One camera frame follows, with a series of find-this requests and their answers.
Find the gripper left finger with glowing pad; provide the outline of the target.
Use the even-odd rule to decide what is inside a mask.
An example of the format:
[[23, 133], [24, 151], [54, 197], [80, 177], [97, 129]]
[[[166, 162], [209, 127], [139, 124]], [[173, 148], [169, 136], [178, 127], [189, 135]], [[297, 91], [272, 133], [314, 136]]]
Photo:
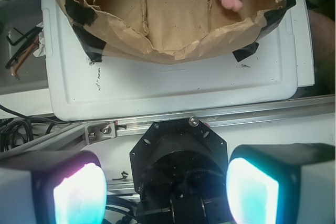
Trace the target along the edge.
[[1, 154], [1, 223], [101, 223], [107, 181], [90, 151]]

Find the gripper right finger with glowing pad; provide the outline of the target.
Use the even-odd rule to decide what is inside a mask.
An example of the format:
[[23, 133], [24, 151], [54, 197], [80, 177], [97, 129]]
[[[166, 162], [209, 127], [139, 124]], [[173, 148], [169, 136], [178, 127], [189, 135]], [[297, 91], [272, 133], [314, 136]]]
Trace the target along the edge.
[[335, 223], [335, 146], [240, 145], [226, 188], [236, 223]]

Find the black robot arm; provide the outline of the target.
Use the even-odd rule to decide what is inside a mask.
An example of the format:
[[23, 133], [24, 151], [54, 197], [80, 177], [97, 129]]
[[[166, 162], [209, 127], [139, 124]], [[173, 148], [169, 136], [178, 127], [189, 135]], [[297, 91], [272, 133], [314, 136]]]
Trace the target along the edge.
[[240, 145], [230, 159], [195, 151], [130, 154], [139, 203], [113, 199], [89, 151], [1, 158], [1, 223], [102, 223], [108, 204], [138, 223], [333, 223], [335, 148]]

